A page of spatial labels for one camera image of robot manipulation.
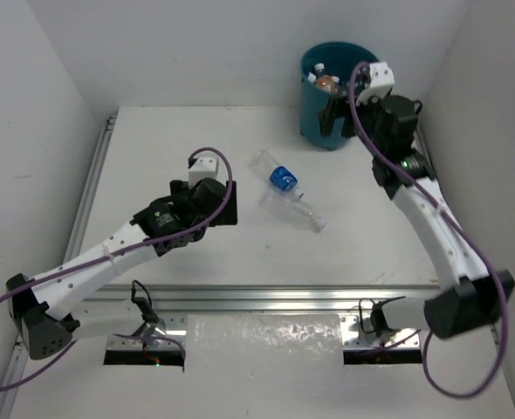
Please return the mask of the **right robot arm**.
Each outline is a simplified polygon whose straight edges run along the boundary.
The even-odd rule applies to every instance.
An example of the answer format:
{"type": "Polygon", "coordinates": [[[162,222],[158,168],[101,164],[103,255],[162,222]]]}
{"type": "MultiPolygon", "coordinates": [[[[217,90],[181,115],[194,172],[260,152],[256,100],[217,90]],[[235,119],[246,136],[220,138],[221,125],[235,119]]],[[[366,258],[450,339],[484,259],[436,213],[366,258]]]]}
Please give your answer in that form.
{"type": "Polygon", "coordinates": [[[440,339],[501,319],[515,281],[507,270],[491,275],[456,230],[429,161],[414,146],[422,102],[400,95],[373,97],[352,110],[348,98],[331,98],[319,114],[319,132],[344,120],[344,136],[366,133],[372,171],[389,200],[409,220],[435,268],[441,291],[426,300],[398,297],[373,305],[370,324],[381,337],[403,329],[428,330],[440,339]]]}

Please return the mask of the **clear bottle diagonal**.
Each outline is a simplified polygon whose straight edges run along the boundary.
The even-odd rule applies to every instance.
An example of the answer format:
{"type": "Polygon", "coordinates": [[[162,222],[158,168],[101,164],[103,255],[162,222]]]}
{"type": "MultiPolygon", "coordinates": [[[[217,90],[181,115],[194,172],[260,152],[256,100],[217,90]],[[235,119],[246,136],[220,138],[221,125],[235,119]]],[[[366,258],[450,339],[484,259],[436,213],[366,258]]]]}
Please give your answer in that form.
{"type": "Polygon", "coordinates": [[[312,206],[302,200],[281,195],[274,190],[265,191],[258,205],[279,221],[299,230],[320,233],[326,226],[326,221],[312,206]]]}

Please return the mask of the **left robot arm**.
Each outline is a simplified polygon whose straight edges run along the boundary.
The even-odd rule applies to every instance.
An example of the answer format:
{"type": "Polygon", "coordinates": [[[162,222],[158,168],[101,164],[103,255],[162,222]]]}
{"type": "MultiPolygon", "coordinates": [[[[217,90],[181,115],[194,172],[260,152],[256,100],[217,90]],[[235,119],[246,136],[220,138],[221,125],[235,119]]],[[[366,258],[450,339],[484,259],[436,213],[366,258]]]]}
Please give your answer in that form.
{"type": "Polygon", "coordinates": [[[234,181],[172,181],[170,192],[69,262],[7,280],[10,317],[31,359],[51,357],[75,340],[108,334],[143,339],[165,327],[149,299],[135,292],[109,308],[82,303],[134,267],[200,241],[207,229],[237,224],[234,181]]]}

